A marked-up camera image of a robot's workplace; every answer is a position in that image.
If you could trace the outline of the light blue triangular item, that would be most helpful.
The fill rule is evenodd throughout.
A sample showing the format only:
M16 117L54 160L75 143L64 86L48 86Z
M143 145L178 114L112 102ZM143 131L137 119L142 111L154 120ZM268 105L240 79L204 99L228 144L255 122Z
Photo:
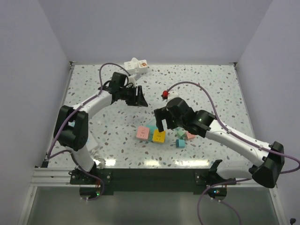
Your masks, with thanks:
M156 125L156 120L155 120L155 119L151 120L151 121L146 125L146 127L149 128L150 134L153 134L153 133L154 133L154 130L158 129L158 128L157 128L157 125Z

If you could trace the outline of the yellow cube socket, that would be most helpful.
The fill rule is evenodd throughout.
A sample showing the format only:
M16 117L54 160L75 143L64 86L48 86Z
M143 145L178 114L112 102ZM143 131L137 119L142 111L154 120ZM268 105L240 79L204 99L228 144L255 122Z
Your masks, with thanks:
M153 132L152 141L154 143L164 143L165 142L165 135L166 135L165 131L159 132L158 129L155 129L154 132Z

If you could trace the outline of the pink cube socket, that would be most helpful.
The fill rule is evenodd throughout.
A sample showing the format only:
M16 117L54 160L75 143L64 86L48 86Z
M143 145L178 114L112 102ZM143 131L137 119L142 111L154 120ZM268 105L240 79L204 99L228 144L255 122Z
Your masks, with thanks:
M139 126L137 128L136 138L142 141L147 141L149 138L150 129L148 127Z

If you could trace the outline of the green charger plug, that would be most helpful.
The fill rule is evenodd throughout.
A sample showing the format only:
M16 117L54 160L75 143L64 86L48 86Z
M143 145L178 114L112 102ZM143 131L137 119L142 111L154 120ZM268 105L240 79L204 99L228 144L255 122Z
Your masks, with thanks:
M181 128L176 129L176 134L178 139L182 139L182 140L186 139L186 132L183 129Z

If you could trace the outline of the teal blue charger plug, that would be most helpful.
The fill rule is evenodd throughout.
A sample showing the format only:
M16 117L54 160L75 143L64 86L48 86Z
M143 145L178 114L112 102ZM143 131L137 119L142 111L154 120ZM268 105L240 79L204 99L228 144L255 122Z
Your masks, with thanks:
M176 139L176 148L185 148L186 143L184 139Z

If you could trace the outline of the salmon pink charger plug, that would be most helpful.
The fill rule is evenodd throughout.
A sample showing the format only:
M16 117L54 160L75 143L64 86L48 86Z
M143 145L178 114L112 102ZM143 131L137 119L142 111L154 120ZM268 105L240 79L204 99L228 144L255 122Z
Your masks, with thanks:
M186 140L193 140L193 139L195 139L195 135L186 131Z

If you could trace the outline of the white power strip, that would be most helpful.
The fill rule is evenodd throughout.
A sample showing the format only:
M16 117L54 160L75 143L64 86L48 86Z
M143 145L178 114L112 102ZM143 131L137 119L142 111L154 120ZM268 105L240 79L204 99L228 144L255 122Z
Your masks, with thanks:
M86 142L86 147L87 147L88 152L91 155L95 155L97 153L97 149L99 148L99 144L96 141L96 139L90 129L89 129L88 140Z

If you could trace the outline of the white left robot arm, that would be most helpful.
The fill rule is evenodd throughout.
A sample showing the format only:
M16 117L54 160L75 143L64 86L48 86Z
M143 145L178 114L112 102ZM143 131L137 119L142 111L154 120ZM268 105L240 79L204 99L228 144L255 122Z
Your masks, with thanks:
M87 140L89 138L89 120L102 109L117 101L125 101L128 106L147 107L141 85L129 82L127 75L114 72L111 80L101 83L98 91L74 106L64 105L60 108L57 117L53 142L47 153L48 159L56 142L67 147L72 160L76 164L81 179L92 184L100 180L97 176L97 166L89 154Z

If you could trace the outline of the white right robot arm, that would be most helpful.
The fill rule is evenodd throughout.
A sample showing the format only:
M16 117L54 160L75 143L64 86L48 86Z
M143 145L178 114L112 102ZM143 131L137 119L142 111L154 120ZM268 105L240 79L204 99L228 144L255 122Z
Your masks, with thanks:
M216 141L239 153L252 163L246 169L239 164L217 165L209 172L214 184L234 178L253 179L266 188L274 188L285 163L284 147L279 142L269 144L249 137L228 125L221 125L216 116L208 111L194 111L180 97L168 101L165 107L154 110L156 126L164 130L182 128L193 135Z

